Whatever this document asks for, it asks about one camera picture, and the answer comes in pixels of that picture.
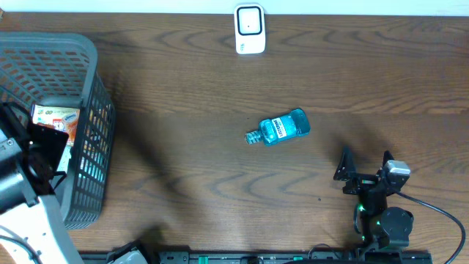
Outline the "cream wet wipes pack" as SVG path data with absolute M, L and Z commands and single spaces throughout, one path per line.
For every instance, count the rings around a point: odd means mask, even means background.
M 32 122 L 45 127 L 45 143 L 41 147 L 51 166 L 58 172 L 67 172 L 72 158 L 72 147 L 78 128 L 79 109 L 32 106 Z

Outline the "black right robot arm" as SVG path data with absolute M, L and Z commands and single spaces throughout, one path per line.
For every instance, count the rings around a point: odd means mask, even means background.
M 410 178 L 410 168 L 383 154 L 382 166 L 374 174 L 357 171 L 352 152 L 345 147 L 333 179 L 344 183 L 344 194 L 355 195 L 353 226 L 362 236 L 364 246 L 400 250 L 409 246 L 413 214 L 399 207 L 389 207 L 387 198 L 397 194 Z

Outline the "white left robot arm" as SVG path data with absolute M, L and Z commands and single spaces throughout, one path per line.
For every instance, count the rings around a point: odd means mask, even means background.
M 68 135 L 1 104 L 1 244 L 16 263 L 82 263 L 51 181 Z

